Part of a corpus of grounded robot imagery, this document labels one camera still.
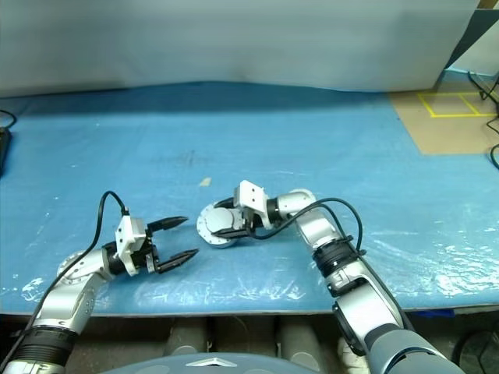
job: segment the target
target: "silver arm segment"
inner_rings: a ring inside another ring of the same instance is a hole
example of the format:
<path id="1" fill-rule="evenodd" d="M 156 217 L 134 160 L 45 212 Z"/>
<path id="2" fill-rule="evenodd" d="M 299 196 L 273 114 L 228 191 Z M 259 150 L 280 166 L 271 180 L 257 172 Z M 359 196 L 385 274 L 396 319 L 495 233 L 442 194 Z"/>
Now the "silver arm segment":
<path id="1" fill-rule="evenodd" d="M 207 242 L 220 239 L 231 245 L 259 225 L 278 228 L 315 201 L 313 194 L 303 189 L 269 199 L 261 187 L 243 181 L 232 204 L 227 199 L 223 206 L 215 203 L 211 209 L 205 208 L 197 228 Z M 228 218 L 218 220 L 213 231 L 209 229 L 212 209 L 218 210 L 217 217 Z M 344 238 L 319 207 L 301 213 L 295 223 L 335 298 L 333 312 L 346 341 L 356 354 L 367 356 L 372 374 L 463 374 L 420 335 L 408 330 L 403 311 L 362 253 L 353 248 L 351 237 Z"/>

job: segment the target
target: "blue table surface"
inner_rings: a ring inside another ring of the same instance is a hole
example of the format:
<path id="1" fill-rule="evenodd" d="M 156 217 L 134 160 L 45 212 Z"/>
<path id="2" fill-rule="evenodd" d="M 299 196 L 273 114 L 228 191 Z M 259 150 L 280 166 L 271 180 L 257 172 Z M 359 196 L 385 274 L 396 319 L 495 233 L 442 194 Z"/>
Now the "blue table surface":
<path id="1" fill-rule="evenodd" d="M 423 156 L 385 94 L 191 83 L 0 108 L 19 114 L 0 180 L 2 313 L 33 311 L 59 263 L 90 243 L 107 189 L 145 221 L 190 217 L 154 236 L 163 257 L 200 252 L 170 273 L 106 284 L 97 314 L 331 311 L 293 228 L 228 249 L 196 234 L 199 212 L 243 179 L 269 196 L 307 188 L 347 199 L 363 219 L 366 258 L 406 309 L 499 303 L 499 173 L 482 154 Z M 101 244 L 118 222 L 110 200 Z"/>

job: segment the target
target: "black wire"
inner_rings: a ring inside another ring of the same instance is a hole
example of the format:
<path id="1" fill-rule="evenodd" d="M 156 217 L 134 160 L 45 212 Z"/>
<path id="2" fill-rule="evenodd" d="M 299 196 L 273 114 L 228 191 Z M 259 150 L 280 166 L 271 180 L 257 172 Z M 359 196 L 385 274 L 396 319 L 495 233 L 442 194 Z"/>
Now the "black wire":
<path id="1" fill-rule="evenodd" d="M 499 119 L 499 113 L 497 113 L 497 117 L 494 118 L 494 119 L 491 119 L 489 122 L 487 122 L 485 125 L 491 129 L 492 131 L 494 131 L 495 133 L 497 133 L 499 135 L 499 130 L 498 129 L 495 129 L 491 123 L 494 122 L 494 121 L 497 121 Z M 499 161 L 497 161 L 497 158 L 495 157 L 495 150 L 498 150 L 499 149 L 499 143 L 496 144 L 495 146 L 493 146 L 491 149 L 490 149 L 490 162 L 492 162 L 492 165 L 495 166 L 497 169 L 499 169 Z"/>
<path id="2" fill-rule="evenodd" d="M 76 263 L 78 263 L 79 261 L 81 261 L 83 257 L 85 257 L 86 255 L 88 255 L 88 253 L 90 253 L 90 251 L 92 249 L 94 249 L 95 245 L 97 244 L 97 241 L 99 240 L 99 237 L 101 236 L 102 218 L 103 218 L 103 215 L 104 215 L 104 205 L 105 205 L 105 202 L 106 202 L 106 199 L 108 198 L 108 196 L 112 196 L 112 197 L 115 198 L 116 202 L 119 204 L 119 207 L 121 208 L 122 216 L 128 214 L 128 210 L 126 209 L 125 204 L 119 198 L 119 196 L 116 195 L 115 192 L 113 192 L 113 191 L 106 191 L 106 192 L 104 192 L 104 194 L 101 197 L 101 201 L 99 202 L 99 208 L 97 210 L 97 224 L 96 224 L 96 227 L 95 227 L 94 239 L 92 240 L 92 242 L 90 243 L 90 245 L 88 246 L 88 248 L 85 249 L 85 251 L 83 251 L 81 255 L 79 255 L 78 257 L 76 257 L 63 271 L 61 271 L 61 273 L 59 273 L 59 275 L 57 277 L 55 277 L 55 279 L 52 281 L 52 283 L 50 284 L 50 286 L 48 286 L 48 288 L 45 291 L 44 295 L 41 297 L 41 300 L 38 302 L 37 307 L 34 309 L 34 312 L 31 315 L 30 320 L 28 321 L 27 325 L 24 327 L 24 330 L 21 332 L 21 334 L 17 338 L 16 342 L 14 343 L 14 345 L 12 346 L 12 348 L 10 349 L 9 353 L 3 359 L 2 364 L 0 365 L 0 372 L 3 372 L 5 370 L 5 367 L 10 362 L 12 356 L 14 355 L 14 353 L 16 353 L 17 348 L 19 347 L 19 345 L 23 341 L 26 332 L 33 326 L 34 320 L 38 317 L 38 313 L 40 313 L 41 307 L 43 306 L 44 301 L 47 298 L 47 296 L 50 293 L 50 291 L 52 291 L 52 289 L 54 288 L 54 286 L 66 275 L 66 273 Z"/>
<path id="3" fill-rule="evenodd" d="M 499 130 L 494 128 L 491 123 L 494 122 L 494 121 L 497 121 L 499 119 L 499 113 L 497 114 L 497 117 L 496 118 L 493 118 L 491 119 L 489 122 L 487 122 L 485 124 L 486 127 L 488 127 L 489 129 L 491 129 L 492 131 L 494 131 L 495 133 L 497 133 L 499 135 Z"/>
<path id="4" fill-rule="evenodd" d="M 387 285 L 381 280 L 381 278 L 377 275 L 376 271 L 371 267 L 371 265 L 363 258 L 363 254 L 365 252 L 361 252 L 361 245 L 362 245 L 362 239 L 363 239 L 363 225 L 362 225 L 362 220 L 360 219 L 360 215 L 357 213 L 356 209 L 348 202 L 346 202 L 343 199 L 335 198 L 335 197 L 330 197 L 326 199 L 321 199 L 317 200 L 314 203 L 311 203 L 309 206 L 306 206 L 305 208 L 301 209 L 297 214 L 286 220 L 281 226 L 278 228 L 274 229 L 273 231 L 269 232 L 266 235 L 256 235 L 254 232 L 250 230 L 250 228 L 246 228 L 246 233 L 248 236 L 251 238 L 255 238 L 258 240 L 264 240 L 264 239 L 269 239 L 273 237 L 274 235 L 278 234 L 279 232 L 283 231 L 285 228 L 289 227 L 290 224 L 295 222 L 299 217 L 301 217 L 303 214 L 311 211 L 312 209 L 315 208 L 323 208 L 328 211 L 328 213 L 332 216 L 334 222 L 337 225 L 338 231 L 342 235 L 343 238 L 346 238 L 345 231 L 343 230 L 342 224 L 340 223 L 338 217 L 334 213 L 334 211 L 324 203 L 329 203 L 329 202 L 336 202 L 340 203 L 352 212 L 353 216 L 355 217 L 357 221 L 357 226 L 358 226 L 358 236 L 357 236 L 357 243 L 356 243 L 356 252 L 359 255 L 359 259 L 363 262 L 364 266 L 373 274 L 373 277 L 376 279 L 378 284 L 383 288 L 384 292 L 387 294 L 387 296 L 391 299 L 391 301 L 394 303 L 395 308 L 398 310 L 398 313 L 400 314 L 402 318 L 402 322 L 404 324 L 404 327 L 408 330 L 414 331 L 414 326 L 412 325 L 411 321 L 409 320 L 408 316 L 405 314 L 403 311 L 402 307 L 400 304 L 398 304 L 397 299 L 393 296 L 391 291 L 388 289 Z"/>
<path id="5" fill-rule="evenodd" d="M 300 218 L 303 214 L 311 211 L 312 209 L 314 208 L 325 208 L 329 211 L 329 213 L 332 213 L 332 217 L 334 219 L 334 222 L 336 224 L 339 224 L 339 220 L 338 218 L 336 217 L 336 215 L 334 214 L 334 212 L 331 210 L 331 208 L 329 207 L 326 207 L 324 205 L 324 203 L 329 203 L 329 202 L 335 202 L 335 203 L 340 203 L 344 206 L 346 206 L 353 214 L 353 216 L 355 217 L 356 221 L 357 221 L 357 227 L 358 227 L 358 236 L 357 236 L 357 243 L 356 243 L 356 251 L 357 252 L 360 252 L 360 246 L 362 245 L 362 237 L 363 237 L 363 226 L 362 226 L 362 220 L 360 219 L 360 216 L 359 214 L 357 213 L 357 211 L 355 210 L 355 208 L 350 205 L 350 203 L 344 201 L 343 199 L 339 199 L 337 197 L 328 197 L 326 199 L 320 199 L 320 200 L 317 200 L 313 203 L 311 203 L 309 206 L 306 206 L 304 207 L 303 209 L 301 209 L 297 214 L 295 214 L 294 216 L 292 216 L 291 218 L 289 218 L 288 220 L 284 221 L 283 224 L 281 224 L 281 226 L 279 226 L 278 228 L 272 230 L 271 232 L 269 232 L 268 234 L 265 234 L 265 235 L 257 235 L 255 234 L 254 232 L 252 232 L 250 230 L 250 228 L 246 228 L 246 233 L 248 234 L 248 236 L 250 236 L 251 238 L 253 239 L 257 239 L 257 240 L 265 240 L 265 239 L 269 239 L 269 238 L 272 238 L 274 235 L 278 234 L 279 232 L 283 231 L 285 228 L 288 228 L 289 225 L 291 225 L 293 222 L 295 222 L 298 218 Z"/>
<path id="6" fill-rule="evenodd" d="M 492 96 L 492 92 L 494 91 L 494 88 L 499 85 L 499 76 L 497 77 L 494 85 L 492 86 L 492 88 L 487 92 L 483 89 L 483 87 L 481 87 L 474 79 L 473 77 L 471 76 L 471 72 L 468 72 L 468 79 L 471 83 L 473 83 L 473 85 L 478 89 L 478 91 L 480 92 L 480 97 L 482 98 L 482 100 L 485 100 L 487 98 L 491 99 L 494 104 L 496 104 L 496 112 L 497 112 L 497 117 L 494 118 L 494 119 L 491 119 L 489 122 L 487 122 L 485 125 L 491 129 L 492 131 L 496 132 L 498 135 L 499 135 L 499 130 L 495 129 L 491 123 L 496 121 L 497 119 L 499 119 L 499 101 L 497 101 L 495 99 L 495 97 Z M 489 156 L 490 156 L 490 162 L 492 162 L 492 165 L 494 167 L 496 167 L 498 170 L 499 170 L 499 161 L 497 161 L 497 158 L 495 156 L 495 151 L 496 150 L 499 150 L 499 143 L 496 144 L 495 146 L 493 146 L 491 149 L 490 149 L 490 153 L 489 153 Z"/>
<path id="7" fill-rule="evenodd" d="M 493 85 L 492 89 L 491 89 L 490 91 L 488 91 L 488 92 L 487 92 L 487 91 L 485 91 L 485 90 L 483 89 L 483 87 L 481 87 L 481 86 L 478 84 L 478 82 L 476 82 L 476 81 L 473 79 L 473 77 L 471 76 L 471 72 L 468 72 L 468 79 L 469 79 L 469 81 L 473 84 L 473 86 L 475 86 L 475 87 L 478 89 L 478 91 L 480 92 L 480 97 L 482 98 L 482 100 L 485 100 L 486 98 L 489 98 L 489 99 L 491 99 L 491 100 L 492 100 L 492 101 L 493 101 L 496 105 L 499 105 L 499 101 L 497 101 L 497 100 L 495 99 L 495 97 L 493 97 L 493 96 L 492 96 L 492 92 L 494 91 L 495 86 L 496 86 L 497 84 L 499 84 L 499 83 L 497 83 L 497 81 L 499 81 L 499 77 L 497 78 L 497 80 L 496 80 L 495 84 Z"/>
<path id="8" fill-rule="evenodd" d="M 7 126 L 5 126 L 7 129 L 10 129 L 16 124 L 17 117 L 13 115 L 10 111 L 4 111 L 3 109 L 0 109 L 0 113 L 3 113 L 4 115 L 8 115 L 10 117 L 10 123 Z"/>
<path id="9" fill-rule="evenodd" d="M 499 150 L 499 143 L 493 146 L 490 149 L 490 161 L 492 162 L 492 165 L 495 166 L 497 169 L 499 169 L 499 162 L 497 161 L 497 158 L 494 154 L 496 150 Z"/>

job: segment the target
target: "cable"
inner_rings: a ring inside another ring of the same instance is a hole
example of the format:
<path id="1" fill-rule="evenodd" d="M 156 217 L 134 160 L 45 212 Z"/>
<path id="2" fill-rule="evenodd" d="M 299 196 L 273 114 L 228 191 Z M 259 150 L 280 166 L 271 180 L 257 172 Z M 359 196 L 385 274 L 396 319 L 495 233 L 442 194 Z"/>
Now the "cable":
<path id="1" fill-rule="evenodd" d="M 348 203 L 347 201 L 344 201 L 343 199 L 339 199 L 337 197 L 328 197 L 326 199 L 320 199 L 320 200 L 317 200 L 316 202 L 314 203 L 311 203 L 309 206 L 306 206 L 304 207 L 303 209 L 301 209 L 297 214 L 295 214 L 294 216 L 292 216 L 291 218 L 289 218 L 288 220 L 284 221 L 284 223 L 279 226 L 278 228 L 272 230 L 271 232 L 269 232 L 268 234 L 265 234 L 265 235 L 257 235 L 255 234 L 254 232 L 252 232 L 250 230 L 249 227 L 246 227 L 246 233 L 248 234 L 248 236 L 250 236 L 251 238 L 253 239 L 257 239 L 257 240 L 265 240 L 265 239 L 269 239 L 269 238 L 272 238 L 274 235 L 278 234 L 279 232 L 283 231 L 285 228 L 288 228 L 289 225 L 291 225 L 293 222 L 295 222 L 298 218 L 300 218 L 303 214 L 311 211 L 312 209 L 314 208 L 326 208 L 330 213 L 332 213 L 332 217 L 334 219 L 334 222 L 336 224 L 339 224 L 339 220 L 338 218 L 336 217 L 336 215 L 334 214 L 334 212 L 332 212 L 332 210 L 330 210 L 331 208 L 329 207 L 326 207 L 324 205 L 324 203 L 329 203 L 329 202 L 335 202 L 335 203 L 340 203 L 344 206 L 346 206 L 353 214 L 353 216 L 355 217 L 356 221 L 357 221 L 357 227 L 358 227 L 358 235 L 357 235 L 357 243 L 356 243 L 356 251 L 357 252 L 360 252 L 360 246 L 362 245 L 362 237 L 363 237 L 363 226 L 362 226 L 362 220 L 360 219 L 360 216 L 359 214 L 357 213 L 357 211 L 355 210 L 355 208 L 350 205 L 350 203 Z M 340 227 L 341 225 L 339 225 L 338 227 L 338 230 L 340 232 L 343 231 L 343 228 L 341 228 L 340 230 Z"/>
<path id="2" fill-rule="evenodd" d="M 486 127 L 488 127 L 489 129 L 491 129 L 492 131 L 494 131 L 495 133 L 497 133 L 499 135 L 499 130 L 498 129 L 495 129 L 491 123 L 494 122 L 494 121 L 497 121 L 499 119 L 499 113 L 497 114 L 497 117 L 496 118 L 493 118 L 491 119 L 489 122 L 487 122 L 485 124 Z"/>
<path id="3" fill-rule="evenodd" d="M 481 87 L 472 77 L 471 77 L 471 72 L 468 72 L 468 79 L 469 81 L 478 89 L 479 93 L 480 93 L 480 97 L 482 98 L 482 100 L 485 100 L 487 98 L 491 99 L 494 104 L 496 104 L 496 112 L 497 112 L 497 117 L 494 118 L 494 119 L 491 119 L 489 122 L 487 122 L 485 125 L 491 129 L 492 131 L 496 132 L 498 135 L 499 135 L 499 130 L 495 129 L 494 127 L 492 127 L 491 123 L 494 122 L 495 120 L 499 119 L 499 101 L 497 101 L 495 99 L 495 97 L 492 96 L 492 92 L 494 91 L 494 88 L 499 85 L 499 76 L 496 78 L 496 81 L 494 83 L 494 85 L 492 86 L 492 88 L 487 92 L 483 89 L 483 87 Z M 489 153 L 489 156 L 490 156 L 490 162 L 492 162 L 492 165 L 494 167 L 496 167 L 497 169 L 499 169 L 499 161 L 497 161 L 496 157 L 495 157 L 495 150 L 499 150 L 499 143 L 496 144 L 495 146 L 493 146 L 491 149 L 490 149 L 490 153 Z"/>
<path id="4" fill-rule="evenodd" d="M 499 143 L 490 149 L 490 161 L 492 162 L 493 166 L 495 166 L 497 169 L 499 169 L 499 162 L 497 161 L 497 159 L 494 155 L 495 150 L 499 150 Z"/>
<path id="5" fill-rule="evenodd" d="M 81 259 L 83 257 L 88 255 L 88 253 L 90 253 L 90 251 L 92 249 L 94 249 L 95 245 L 97 244 L 97 241 L 99 240 L 99 238 L 101 236 L 102 217 L 104 215 L 104 205 L 105 205 L 105 202 L 106 202 L 106 199 L 108 198 L 108 196 L 112 196 L 115 198 L 116 202 L 118 203 L 119 207 L 121 208 L 122 216 L 125 216 L 126 214 L 128 214 L 128 210 L 127 210 L 125 204 L 119 198 L 119 196 L 116 195 L 115 192 L 113 192 L 113 191 L 104 192 L 104 194 L 101 197 L 101 201 L 99 202 L 99 208 L 97 210 L 97 224 L 95 227 L 94 239 L 92 240 L 92 242 L 90 243 L 88 248 L 85 249 L 85 251 L 83 251 L 81 255 L 76 257 L 63 271 L 61 271 L 61 273 L 59 273 L 59 275 L 57 277 L 55 277 L 55 279 L 52 281 L 52 283 L 48 286 L 44 295 L 41 297 L 41 300 L 38 302 L 37 307 L 34 309 L 34 312 L 31 315 L 27 325 L 24 327 L 24 330 L 21 332 L 21 334 L 17 338 L 16 342 L 14 343 L 12 348 L 10 349 L 9 353 L 3 359 L 2 364 L 0 365 L 0 372 L 4 371 L 5 367 L 10 362 L 12 356 L 14 355 L 14 353 L 16 353 L 17 348 L 19 347 L 19 345 L 23 341 L 24 335 L 33 326 L 34 320 L 38 317 L 38 313 L 40 313 L 41 307 L 43 306 L 44 301 L 47 298 L 50 291 L 52 291 L 52 288 L 54 288 L 54 286 L 66 275 L 66 273 L 69 271 L 69 269 L 71 269 L 76 263 L 81 261 Z"/>
<path id="6" fill-rule="evenodd" d="M 469 81 L 473 84 L 473 86 L 475 86 L 475 87 L 478 89 L 478 91 L 480 92 L 480 97 L 481 97 L 481 99 L 482 99 L 482 100 L 485 100 L 485 99 L 489 98 L 489 99 L 491 99 L 491 100 L 492 100 L 492 101 L 496 104 L 496 106 L 497 106 L 497 105 L 499 105 L 499 101 L 497 101 L 497 100 L 495 99 L 495 97 L 493 97 L 493 96 L 492 96 L 492 92 L 494 91 L 494 88 L 496 87 L 496 85 L 497 85 L 497 84 L 499 84 L 499 77 L 496 79 L 496 82 L 495 82 L 495 84 L 492 86 L 492 89 L 491 89 L 490 91 L 488 91 L 488 92 L 487 92 L 487 91 L 485 91 L 485 90 L 483 89 L 483 87 L 481 87 L 481 86 L 478 84 L 478 82 L 476 82 L 476 81 L 473 79 L 473 77 L 471 76 L 471 72 L 470 72 L 470 71 L 468 71 L 468 79 L 469 79 Z"/>
<path id="7" fill-rule="evenodd" d="M 3 109 L 0 109 L 0 113 L 3 113 L 4 115 L 8 115 L 10 117 L 10 123 L 7 126 L 5 126 L 6 129 L 10 129 L 16 124 L 17 117 L 13 115 L 10 111 L 4 111 Z"/>

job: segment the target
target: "black rubber joint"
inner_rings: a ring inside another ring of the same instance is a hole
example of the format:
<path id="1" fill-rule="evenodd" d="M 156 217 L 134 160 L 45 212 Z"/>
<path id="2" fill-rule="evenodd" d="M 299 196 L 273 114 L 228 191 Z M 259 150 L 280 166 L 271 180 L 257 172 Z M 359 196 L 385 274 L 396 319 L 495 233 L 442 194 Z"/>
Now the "black rubber joint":
<path id="1" fill-rule="evenodd" d="M 60 327 L 34 327 L 27 332 L 13 359 L 65 366 L 77 337 L 77 333 Z"/>

